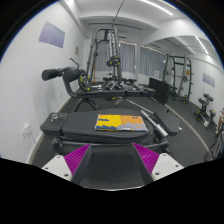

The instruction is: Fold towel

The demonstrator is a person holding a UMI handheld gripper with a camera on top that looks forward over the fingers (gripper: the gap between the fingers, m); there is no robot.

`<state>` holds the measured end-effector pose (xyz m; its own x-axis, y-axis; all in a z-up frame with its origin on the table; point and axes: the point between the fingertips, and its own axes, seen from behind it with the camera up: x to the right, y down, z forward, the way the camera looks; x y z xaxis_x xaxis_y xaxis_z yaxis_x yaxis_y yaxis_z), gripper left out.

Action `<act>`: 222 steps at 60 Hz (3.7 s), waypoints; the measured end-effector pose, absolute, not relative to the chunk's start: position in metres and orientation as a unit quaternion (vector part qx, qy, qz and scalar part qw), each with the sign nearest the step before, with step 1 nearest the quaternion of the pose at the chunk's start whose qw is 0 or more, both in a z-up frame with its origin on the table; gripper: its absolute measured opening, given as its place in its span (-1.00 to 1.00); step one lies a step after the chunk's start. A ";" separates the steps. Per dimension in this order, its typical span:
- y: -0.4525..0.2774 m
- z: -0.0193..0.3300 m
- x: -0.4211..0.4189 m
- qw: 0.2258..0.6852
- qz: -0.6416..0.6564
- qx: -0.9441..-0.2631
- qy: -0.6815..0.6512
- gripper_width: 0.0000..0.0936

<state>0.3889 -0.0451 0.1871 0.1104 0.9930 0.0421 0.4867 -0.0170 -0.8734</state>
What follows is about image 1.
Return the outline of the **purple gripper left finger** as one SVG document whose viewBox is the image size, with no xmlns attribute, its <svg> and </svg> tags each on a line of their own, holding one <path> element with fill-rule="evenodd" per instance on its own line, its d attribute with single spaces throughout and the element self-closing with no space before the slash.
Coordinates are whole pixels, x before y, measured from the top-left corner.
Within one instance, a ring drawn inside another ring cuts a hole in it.
<svg viewBox="0 0 224 224">
<path fill-rule="evenodd" d="M 80 184 L 91 155 L 92 146 L 86 144 L 65 156 L 54 156 L 42 169 L 75 184 Z"/>
</svg>

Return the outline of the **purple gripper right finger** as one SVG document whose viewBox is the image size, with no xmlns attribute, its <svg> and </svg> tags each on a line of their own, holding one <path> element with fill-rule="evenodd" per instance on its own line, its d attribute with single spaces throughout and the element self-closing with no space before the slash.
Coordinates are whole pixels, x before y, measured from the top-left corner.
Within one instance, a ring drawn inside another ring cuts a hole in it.
<svg viewBox="0 0 224 224">
<path fill-rule="evenodd" d="M 167 153 L 158 154 L 133 143 L 133 157 L 145 185 L 183 169 L 183 166 Z"/>
</svg>

